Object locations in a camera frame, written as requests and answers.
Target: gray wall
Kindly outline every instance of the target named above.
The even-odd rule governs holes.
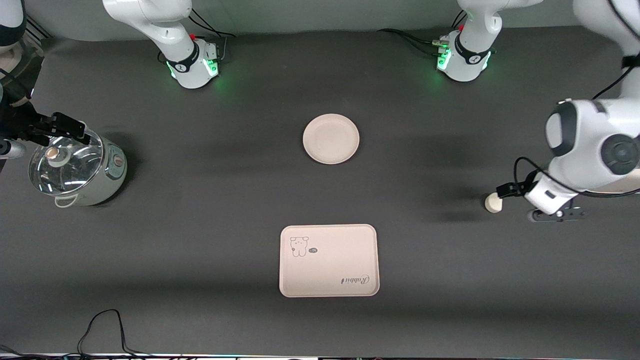
[[[104,11],[101,0],[26,0],[27,11],[57,37],[128,40],[144,36]],[[193,0],[193,6],[222,31],[297,33],[424,29],[446,26],[460,8],[455,0]],[[509,28],[576,25],[571,0],[546,0],[530,8],[502,12]],[[188,20],[194,33],[202,30]]]

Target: beige tray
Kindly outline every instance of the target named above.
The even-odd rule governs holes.
[[[378,241],[373,226],[305,225],[282,230],[282,295],[372,296],[379,288]]]

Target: white plate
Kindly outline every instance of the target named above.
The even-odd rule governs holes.
[[[282,295],[372,296],[379,288],[378,241],[373,226],[304,225],[282,230]]]
[[[360,145],[360,133],[348,118],[326,114],[307,125],[302,143],[313,160],[335,165],[347,161],[356,153]]]

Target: wire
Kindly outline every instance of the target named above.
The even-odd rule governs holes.
[[[53,36],[51,36],[51,34],[46,29],[41,27],[40,24],[38,24],[36,20],[34,20],[32,17],[30,17],[29,14],[27,14],[27,21],[30,21],[31,22],[31,26],[36,28],[39,32],[43,33],[46,38],[52,38],[53,37]]]
[[[9,72],[5,71],[1,67],[0,67],[0,73],[2,73],[4,76],[10,78],[12,81],[15,81],[15,83],[18,84],[18,86],[21,87],[24,90],[24,97],[26,97],[27,99],[31,99],[31,91],[29,90],[28,87],[24,86],[24,84],[20,80],[18,80],[18,78],[16,78],[15,76],[9,74]]]
[[[189,16],[189,20],[191,20],[194,24],[196,24],[197,26],[200,26],[201,28],[208,30],[208,31],[212,31],[214,32],[216,35],[218,35],[219,37],[222,37],[222,35],[228,35],[230,37],[237,37],[234,34],[231,33],[226,33],[224,31],[218,31],[216,29],[213,28],[213,26],[211,26],[202,16],[200,16],[200,14],[195,10],[192,9],[193,13],[200,18],[200,20],[202,20],[202,22],[205,23],[206,26],[202,25],[201,23],[197,22],[194,18],[192,18],[191,16]]]
[[[609,4],[609,8],[611,8],[611,11],[613,11],[613,14],[615,14],[615,16],[618,18],[618,20],[620,20],[620,22],[622,22],[622,24],[627,28],[627,30],[629,30],[629,32],[631,32],[631,34],[633,34],[636,37],[636,39],[638,39],[638,41],[640,41],[640,34],[638,34],[638,32],[622,16],[622,14],[620,13],[620,11],[616,7],[616,5],[614,5],[613,0],[607,0],[607,3]],[[623,81],[627,77],[627,75],[629,75],[633,71],[633,69],[634,69],[633,66],[629,67],[618,79],[616,79],[609,86],[605,87],[600,92],[598,92],[596,95],[594,95],[591,98],[591,100],[595,100],[595,99],[599,98],[602,94],[604,94],[607,91],[611,90],[620,81]]]
[[[631,34],[633,34],[636,37],[636,39],[640,41],[640,34],[638,34],[638,32],[622,16],[622,14],[620,13],[616,5],[614,5],[613,0],[607,0],[607,3],[609,3],[609,8],[611,8],[613,13],[616,14],[616,17],[618,18],[618,20],[620,20],[620,22],[622,22],[622,24],[627,28],[627,30],[629,30]]]
[[[6,346],[6,345],[0,345],[0,350],[2,350],[4,352],[11,353],[11,354],[19,356],[19,357],[25,357],[25,358],[30,358],[30,359],[57,360],[57,359],[63,359],[65,357],[69,357],[69,356],[74,356],[74,355],[80,356],[81,355],[81,354],[78,354],[78,353],[75,353],[75,352],[71,352],[69,354],[60,355],[60,356],[48,356],[48,355],[43,355],[43,354],[22,354],[20,352],[15,351],[14,349]]]
[[[225,44],[222,45],[222,56],[220,57],[220,61],[225,59],[225,56],[227,55],[227,39],[229,37],[225,37]]]
[[[402,37],[410,38],[410,39],[411,39],[411,40],[413,40],[413,41],[420,42],[420,43],[422,43],[422,44],[428,44],[428,45],[431,45],[431,42],[430,42],[429,40],[424,40],[424,39],[421,39],[421,38],[419,38],[419,37],[415,37],[415,36],[413,36],[413,35],[411,35],[411,34],[407,33],[406,31],[402,31],[402,30],[398,30],[398,29],[390,29],[390,28],[380,29],[380,30],[378,30],[378,31],[382,31],[382,32],[384,32],[384,33],[394,33],[394,34],[398,34],[398,35],[400,35],[400,36],[402,36]]]
[[[42,34],[42,37],[44,37],[44,38],[49,38],[49,37],[47,36],[47,34],[45,34],[45,33],[44,33],[41,29],[39,29],[37,26],[35,26],[35,25],[31,22],[31,20],[29,20],[29,18],[27,18],[27,22],[28,22],[28,23],[29,23],[29,25],[31,25],[34,29],[36,29],[36,31],[37,31],[37,32],[41,33],[41,34]]]
[[[600,92],[598,92],[597,94],[595,94],[591,100],[595,100],[597,98],[599,98],[602,94],[606,93],[607,91],[611,90],[614,86],[616,86],[620,81],[623,81],[627,75],[629,75],[631,73],[631,71],[634,69],[633,66],[629,67],[627,69],[627,71],[624,72],[624,74],[622,74],[618,79],[616,79],[614,82],[612,82],[611,84],[609,84],[609,86],[605,87],[604,89],[602,89]]]
[[[467,14],[465,14],[465,16],[463,16],[460,20],[458,20],[458,22],[453,26],[453,28],[454,28],[454,29],[455,29],[455,28],[457,28],[457,27],[458,27],[458,25],[462,22],[462,20],[464,20],[464,19],[466,19],[466,18],[467,18]]]
[[[456,21],[458,21],[458,17],[460,17],[460,15],[462,15],[463,12],[465,12],[465,11],[464,10],[460,10],[460,12],[456,15],[456,18],[453,19],[453,22],[451,23],[451,27],[452,28],[456,27],[455,23],[456,23]]]
[[[419,46],[418,46],[415,42],[413,42],[412,40],[414,39],[414,41],[419,42],[419,43],[421,43],[421,44],[425,44],[425,45],[426,45],[426,44],[431,45],[431,42],[427,42],[426,40],[423,40],[423,39],[421,39],[421,38],[417,38],[417,37],[415,37],[415,36],[413,36],[413,35],[411,35],[411,34],[409,34],[409,33],[406,33],[406,32],[404,32],[404,31],[402,31],[402,30],[398,30],[398,29],[380,29],[380,30],[378,30],[378,31],[382,31],[382,32],[386,32],[386,33],[394,33],[394,34],[398,34],[398,35],[400,35],[400,37],[401,37],[404,41],[408,42],[408,43],[409,43],[409,45],[413,46],[414,48],[416,48],[416,49],[417,49],[418,51],[420,51],[421,53],[423,53],[423,54],[427,54],[427,55],[430,55],[430,56],[438,57],[438,55],[437,55],[437,54],[435,54],[435,53],[430,53],[429,51],[426,51],[425,49],[423,49],[423,48],[419,47]]]
[[[616,198],[616,197],[625,197],[625,196],[629,196],[629,195],[635,195],[636,193],[640,192],[640,189],[635,189],[635,190],[632,190],[630,192],[625,192],[625,193],[598,193],[598,192],[590,192],[590,191],[579,192],[578,190],[572,188],[571,186],[565,185],[562,181],[559,181],[558,179],[556,179],[553,176],[551,176],[546,170],[542,169],[532,159],[529,159],[526,156],[521,156],[521,157],[517,158],[516,161],[513,163],[513,180],[516,183],[516,189],[517,189],[518,194],[520,196],[524,196],[524,194],[522,193],[522,190],[520,189],[520,186],[518,185],[520,183],[518,181],[518,164],[522,160],[528,162],[537,171],[539,171],[542,174],[544,174],[545,176],[547,176],[549,179],[551,179],[556,184],[562,186],[563,188],[566,188],[567,190],[570,190],[570,191],[572,191],[574,193],[577,193],[577,194],[585,196],[585,197],[597,197],[597,198],[600,198],[600,199],[608,199],[608,198],[610,199],[610,198]]]
[[[80,340],[78,340],[78,344],[76,346],[76,350],[79,354],[84,354],[83,349],[82,349],[82,345],[84,343],[84,339],[86,339],[86,337],[89,335],[89,332],[91,332],[91,326],[93,325],[93,321],[95,321],[96,318],[98,318],[98,316],[104,314],[104,313],[108,313],[110,311],[113,311],[116,313],[116,315],[118,316],[118,323],[120,324],[120,346],[122,347],[122,351],[126,352],[129,355],[132,355],[134,357],[136,357],[136,353],[139,354],[147,354],[146,352],[142,352],[142,351],[138,351],[138,350],[134,350],[130,347],[127,346],[127,339],[124,335],[124,326],[122,325],[122,317],[120,317],[120,312],[116,309],[108,309],[108,310],[103,310],[99,313],[97,313],[96,315],[93,316],[93,318],[91,319],[91,321],[89,322],[89,326],[87,326],[86,331],[84,332],[84,335],[82,335],[82,338],[80,338]]]

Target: metal bracket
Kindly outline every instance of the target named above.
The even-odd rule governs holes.
[[[569,202],[569,206],[558,210],[553,215],[547,215],[539,209],[530,210],[527,217],[531,222],[565,222],[584,220],[587,217],[586,211],[580,206],[573,206],[573,200]]]

